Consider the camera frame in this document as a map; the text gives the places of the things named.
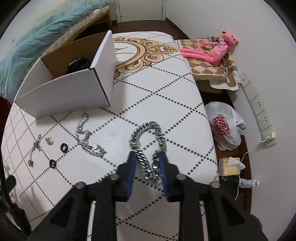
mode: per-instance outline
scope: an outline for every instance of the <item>white bottle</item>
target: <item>white bottle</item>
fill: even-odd
[[[253,188],[255,186],[259,186],[259,184],[260,184],[260,182],[257,181],[256,179],[247,180],[247,179],[241,178],[239,181],[240,188]]]

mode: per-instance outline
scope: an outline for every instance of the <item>tissue box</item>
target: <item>tissue box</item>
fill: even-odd
[[[234,176],[239,175],[240,170],[238,165],[235,166],[226,166],[229,158],[222,158],[219,160],[219,176]]]
[[[79,57],[90,68],[65,75]],[[14,102],[35,118],[109,106],[116,60],[111,31],[66,44],[37,60]]]

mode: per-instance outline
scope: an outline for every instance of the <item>electrical outlet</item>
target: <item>electrical outlet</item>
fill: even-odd
[[[241,73],[241,75],[239,76],[239,80],[241,81],[243,88],[245,88],[247,84],[251,82],[245,72]]]
[[[255,115],[259,115],[262,111],[265,110],[265,107],[264,107],[259,95],[257,95],[255,97],[255,99],[253,99],[250,102],[250,105],[251,105]]]
[[[271,126],[269,118],[267,117],[267,114],[266,114],[266,110],[262,111],[259,115],[257,115],[256,119],[258,121],[258,126],[260,131],[263,131],[267,127]]]
[[[261,132],[261,138],[264,141],[266,139],[266,137],[270,136],[270,134],[274,132],[274,129],[272,126],[268,127],[267,129],[265,129],[264,131]],[[266,142],[264,142],[264,147],[270,147],[276,144],[276,138],[272,139],[272,140],[266,140]]]
[[[247,99],[249,100],[249,102],[251,102],[257,95],[258,92],[256,90],[256,88],[254,87],[253,83],[250,82],[245,88],[244,88],[244,92],[246,94]]]

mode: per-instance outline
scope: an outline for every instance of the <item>black ring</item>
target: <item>black ring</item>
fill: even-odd
[[[51,159],[49,161],[49,166],[50,166],[50,168],[55,169],[57,166],[57,161],[55,161],[54,159]]]
[[[63,153],[67,153],[67,151],[68,151],[68,145],[66,143],[62,143],[61,146],[60,146],[60,150]]]

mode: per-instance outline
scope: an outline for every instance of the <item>silver chain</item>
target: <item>silver chain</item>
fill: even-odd
[[[33,164],[34,164],[34,162],[32,160],[33,151],[35,151],[36,149],[38,151],[41,151],[40,141],[41,141],[41,134],[38,135],[37,140],[33,143],[33,147],[32,147],[30,157],[29,157],[29,160],[28,160],[28,165],[30,167],[33,167]]]
[[[86,115],[85,120],[82,120],[83,114]],[[81,148],[84,151],[86,151],[88,154],[91,154],[97,157],[103,157],[104,154],[107,152],[98,144],[89,145],[89,137],[92,135],[92,133],[87,129],[83,131],[83,125],[88,121],[89,115],[86,112],[83,112],[82,117],[80,118],[75,131],[75,140],[77,141],[77,145],[80,145]],[[84,139],[82,140],[79,139],[79,134],[84,134],[85,135]]]
[[[222,60],[223,60],[223,66],[222,66],[222,68],[223,68],[223,71],[225,72],[224,78],[226,78],[227,75],[228,75],[228,68],[227,68],[226,61],[225,61],[225,58],[224,57],[222,58]]]
[[[145,154],[140,149],[140,142],[139,142],[140,136],[144,132],[150,129],[155,130],[154,135],[156,136],[156,140],[158,141],[158,144],[159,144],[159,150],[156,150],[152,156],[152,159],[153,159],[152,167],[150,166]],[[163,183],[160,176],[158,154],[161,151],[163,152],[166,151],[166,143],[165,143],[165,138],[161,133],[161,128],[159,124],[155,121],[149,121],[142,124],[137,129],[135,129],[129,143],[130,143],[130,148],[135,152],[143,168],[145,181],[154,187],[161,186]]]

